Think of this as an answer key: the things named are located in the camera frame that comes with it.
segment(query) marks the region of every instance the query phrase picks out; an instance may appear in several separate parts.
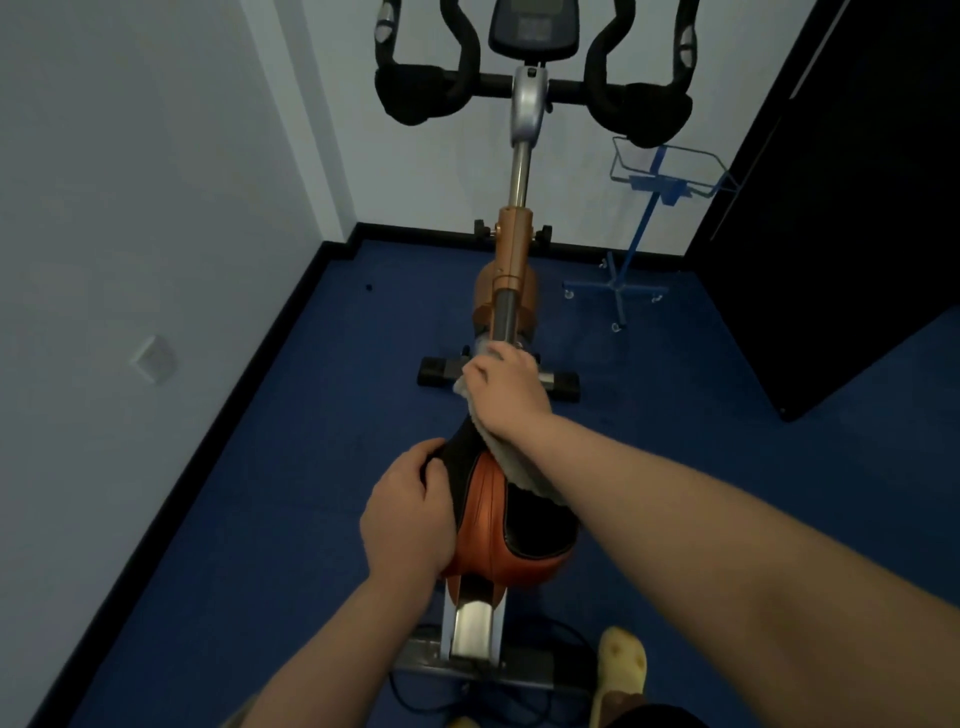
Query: floor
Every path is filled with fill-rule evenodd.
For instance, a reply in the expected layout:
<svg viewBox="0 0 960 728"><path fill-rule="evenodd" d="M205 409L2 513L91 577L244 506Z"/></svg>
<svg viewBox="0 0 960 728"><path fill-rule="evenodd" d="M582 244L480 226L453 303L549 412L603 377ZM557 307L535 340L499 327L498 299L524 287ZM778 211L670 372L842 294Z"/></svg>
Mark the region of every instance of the floor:
<svg viewBox="0 0 960 728"><path fill-rule="evenodd" d="M330 264L74 728L217 725L337 609L365 575L357 520L371 486L403 449L464 416L462 400L419 388L415 374L422 356L468 343L473 277L488 259L368 242ZM613 334L612 298L565 301L560 286L601 271L537 268L536 348L583 383L563 414L726 478L960 603L960 309L785 425L692 275L633 274L671 292L631 301L631 327ZM610 624L631 629L653 699L714 728L756 724L589 536L554 581L511 599L517 614L542 610L592 641ZM420 704L451 690L425 678L401 687ZM439 724L404 713L389 690L370 721Z"/></svg>

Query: person's right arm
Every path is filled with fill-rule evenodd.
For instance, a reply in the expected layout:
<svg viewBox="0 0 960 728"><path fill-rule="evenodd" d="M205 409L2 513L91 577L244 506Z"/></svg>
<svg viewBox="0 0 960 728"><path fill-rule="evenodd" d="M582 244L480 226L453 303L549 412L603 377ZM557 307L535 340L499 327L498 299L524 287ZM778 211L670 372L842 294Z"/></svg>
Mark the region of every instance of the person's right arm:
<svg viewBox="0 0 960 728"><path fill-rule="evenodd" d="M709 475L550 413L529 354L475 358L484 426L771 726L960 725L960 611Z"/></svg>

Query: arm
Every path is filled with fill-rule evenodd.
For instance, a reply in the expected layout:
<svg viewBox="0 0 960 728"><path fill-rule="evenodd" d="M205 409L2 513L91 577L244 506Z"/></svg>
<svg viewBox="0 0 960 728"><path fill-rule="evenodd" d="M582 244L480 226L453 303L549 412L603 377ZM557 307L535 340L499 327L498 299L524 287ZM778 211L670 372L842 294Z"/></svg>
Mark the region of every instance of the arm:
<svg viewBox="0 0 960 728"><path fill-rule="evenodd" d="M373 488L360 521L370 577L264 688L243 728L361 726L417 626L456 544L446 470L420 467L442 440L401 455Z"/></svg>
<svg viewBox="0 0 960 728"><path fill-rule="evenodd" d="M747 493L550 414L527 354L465 374L484 425L772 726L960 724L960 612Z"/></svg>

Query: orange and black saddle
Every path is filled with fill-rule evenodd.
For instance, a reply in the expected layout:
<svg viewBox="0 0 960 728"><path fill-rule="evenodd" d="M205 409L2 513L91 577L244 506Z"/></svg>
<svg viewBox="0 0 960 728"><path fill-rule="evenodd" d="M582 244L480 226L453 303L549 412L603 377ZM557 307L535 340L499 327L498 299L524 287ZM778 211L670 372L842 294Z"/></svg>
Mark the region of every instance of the orange and black saddle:
<svg viewBox="0 0 960 728"><path fill-rule="evenodd" d="M469 417L432 457L446 465L457 522L456 552L445 577L473 574L501 589L535 586L569 558L576 516L508 482Z"/></svg>

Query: stationary bike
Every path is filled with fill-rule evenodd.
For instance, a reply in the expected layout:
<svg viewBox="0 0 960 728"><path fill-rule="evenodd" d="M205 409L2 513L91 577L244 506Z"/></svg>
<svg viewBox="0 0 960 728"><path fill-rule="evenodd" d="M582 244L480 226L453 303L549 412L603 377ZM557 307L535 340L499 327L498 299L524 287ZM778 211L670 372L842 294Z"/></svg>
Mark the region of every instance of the stationary bike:
<svg viewBox="0 0 960 728"><path fill-rule="evenodd" d="M514 158L508 203L492 228L474 222L474 234L492 238L495 253L477 276L471 322L478 350L487 339L529 348L537 326L537 278L528 256L531 246L549 245L552 232L549 226L535 232L533 212L526 207L530 159L543 113L554 104L583 105L601 126L636 146L653 148L669 141L693 108L686 92L697 62L699 0L680 2L668 85L607 83L607 56L630 31L635 0L614 0L615 16L590 45L582 82L549 80L546 70L548 62L577 53L577 0L497 0L489 45L498 55L520 61L512 77L480 72L480 41L457 0L440 0L444 23L460 44L457 69L396 63L400 5L400 0L384 1L374 33L376 92L390 116L416 126L461 110L473 96L511 100ZM424 358L418 382L455 380L468 355ZM579 399L575 374L541 373L540 381L555 399ZM470 418L435 456L446 464L458 529L456 555L444 574L443 626L439 635L415 635L396 667L592 692L595 663L582 652L503 643L507 590L541 584L556 573L576 542L577 519L565 506L508 482Z"/></svg>

